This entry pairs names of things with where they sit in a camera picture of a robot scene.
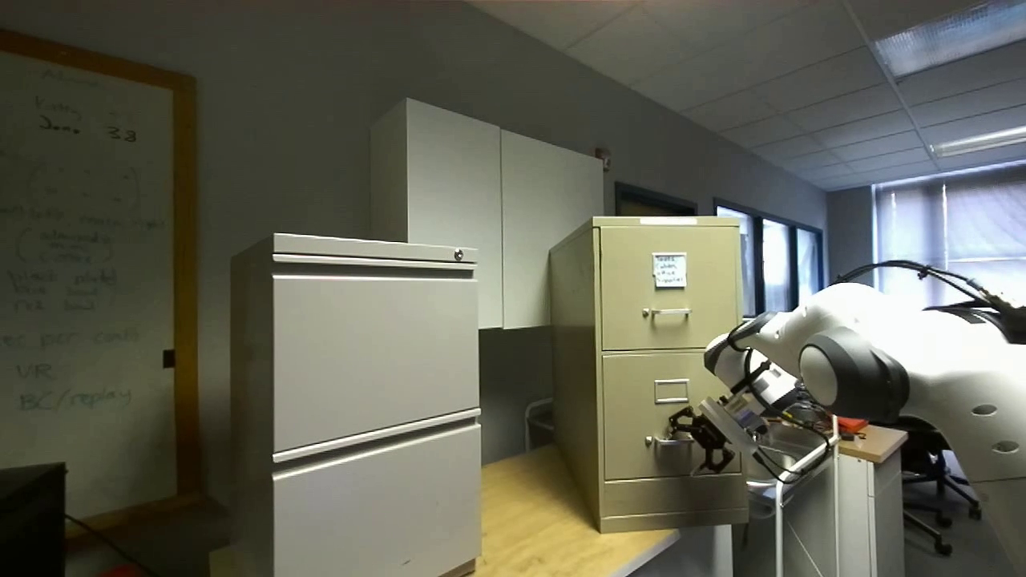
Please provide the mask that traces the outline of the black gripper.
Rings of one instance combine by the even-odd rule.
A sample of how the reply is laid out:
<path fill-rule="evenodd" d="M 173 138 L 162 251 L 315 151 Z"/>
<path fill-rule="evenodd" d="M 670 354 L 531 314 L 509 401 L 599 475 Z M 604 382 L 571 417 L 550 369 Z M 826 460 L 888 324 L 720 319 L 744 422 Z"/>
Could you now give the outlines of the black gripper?
<path fill-rule="evenodd" d="M 672 434 L 708 442 L 714 430 L 729 438 L 703 448 L 703 471 L 724 471 L 733 452 L 770 482 L 805 482 L 835 454 L 835 437 L 798 417 L 762 411 L 752 396 L 704 396 L 670 417 Z"/>

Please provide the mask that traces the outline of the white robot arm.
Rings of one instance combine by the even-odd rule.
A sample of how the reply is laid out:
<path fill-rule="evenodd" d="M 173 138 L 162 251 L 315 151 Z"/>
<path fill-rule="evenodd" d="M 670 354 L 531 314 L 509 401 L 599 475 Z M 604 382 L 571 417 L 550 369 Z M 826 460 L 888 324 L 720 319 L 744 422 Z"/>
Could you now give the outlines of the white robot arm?
<path fill-rule="evenodd" d="M 670 417 L 703 448 L 758 454 L 749 426 L 781 378 L 838 417 L 907 417 L 957 452 L 995 541 L 1026 574 L 1026 341 L 1007 302 L 914 308 L 860 283 L 718 332 L 704 369 L 729 387 Z"/>

